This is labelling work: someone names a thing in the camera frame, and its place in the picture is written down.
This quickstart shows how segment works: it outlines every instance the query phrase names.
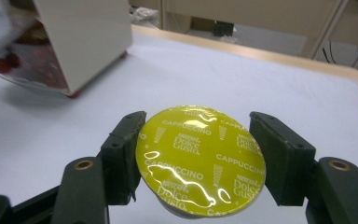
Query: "white table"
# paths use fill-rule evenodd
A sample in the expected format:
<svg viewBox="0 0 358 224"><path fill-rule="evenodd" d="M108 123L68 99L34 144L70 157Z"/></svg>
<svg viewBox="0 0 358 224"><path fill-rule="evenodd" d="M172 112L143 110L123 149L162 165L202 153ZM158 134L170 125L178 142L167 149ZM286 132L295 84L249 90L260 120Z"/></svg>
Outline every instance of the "white table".
<svg viewBox="0 0 358 224"><path fill-rule="evenodd" d="M358 165L357 71L133 30L128 57L107 68L77 99L0 78L0 194L12 205L59 185L64 166L95 156L123 116L144 110L150 118L174 105L209 106L246 128L251 111L268 113L312 143L316 159L332 156ZM137 199L111 206L111 223L307 223L305 207L278 207L267 188L243 212L215 219L175 217L143 182Z"/></svg>

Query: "yellow capsule lid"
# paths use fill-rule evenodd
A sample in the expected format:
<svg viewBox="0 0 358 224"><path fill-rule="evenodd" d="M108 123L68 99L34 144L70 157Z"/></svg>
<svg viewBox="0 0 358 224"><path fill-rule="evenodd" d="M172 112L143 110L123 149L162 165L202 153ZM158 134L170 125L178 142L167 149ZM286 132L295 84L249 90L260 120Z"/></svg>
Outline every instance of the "yellow capsule lid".
<svg viewBox="0 0 358 224"><path fill-rule="evenodd" d="M151 118L138 137L136 160L160 200L197 217L240 211L255 200L266 177L261 150L242 125L195 105Z"/></svg>

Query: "white tabletop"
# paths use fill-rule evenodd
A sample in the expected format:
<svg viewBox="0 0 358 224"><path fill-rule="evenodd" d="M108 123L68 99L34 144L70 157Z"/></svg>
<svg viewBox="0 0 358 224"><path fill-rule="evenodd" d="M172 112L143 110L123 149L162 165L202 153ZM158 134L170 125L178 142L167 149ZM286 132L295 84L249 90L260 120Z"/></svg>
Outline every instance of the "white tabletop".
<svg viewBox="0 0 358 224"><path fill-rule="evenodd" d="M312 143L317 160L358 166L353 80L137 33L128 52L77 99L0 78L0 194L12 205L59 185L70 161L97 155L123 116L144 110L149 119L175 105L212 107L246 128L251 111L267 113ZM244 211L214 219L175 217L144 182L137 200L111 206L111 223L307 223L305 206L278 207L267 188Z"/></svg>

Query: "screw hole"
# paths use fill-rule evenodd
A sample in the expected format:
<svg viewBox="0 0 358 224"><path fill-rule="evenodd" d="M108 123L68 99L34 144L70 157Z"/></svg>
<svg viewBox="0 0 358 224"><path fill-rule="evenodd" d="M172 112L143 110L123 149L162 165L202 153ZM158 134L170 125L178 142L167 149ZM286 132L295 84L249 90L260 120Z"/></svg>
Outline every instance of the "screw hole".
<svg viewBox="0 0 358 224"><path fill-rule="evenodd" d="M349 171L351 169L351 167L344 161L330 161L328 164L340 171Z"/></svg>
<svg viewBox="0 0 358 224"><path fill-rule="evenodd" d="M87 170L94 164L93 161L80 161L75 165L76 170Z"/></svg>

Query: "red object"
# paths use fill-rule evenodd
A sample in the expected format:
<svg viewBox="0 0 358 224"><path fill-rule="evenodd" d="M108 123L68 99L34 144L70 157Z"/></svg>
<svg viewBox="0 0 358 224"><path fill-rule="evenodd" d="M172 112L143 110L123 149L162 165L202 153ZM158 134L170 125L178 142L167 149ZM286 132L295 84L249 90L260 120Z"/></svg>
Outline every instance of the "red object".
<svg viewBox="0 0 358 224"><path fill-rule="evenodd" d="M72 95L66 95L68 98L75 99L80 95L80 91L75 91Z"/></svg>
<svg viewBox="0 0 358 224"><path fill-rule="evenodd" d="M124 51L121 55L120 55L120 59L125 59L125 58L127 58L127 55L128 55L129 53L127 52L127 51Z"/></svg>
<svg viewBox="0 0 358 224"><path fill-rule="evenodd" d="M11 71L11 64L8 60L0 58L0 74L7 74Z"/></svg>
<svg viewBox="0 0 358 224"><path fill-rule="evenodd" d="M43 76L43 82L48 85L48 87L55 87L57 83L51 73L47 73Z"/></svg>
<svg viewBox="0 0 358 224"><path fill-rule="evenodd" d="M13 68L18 68L21 65L21 60L17 54L9 53L5 58Z"/></svg>

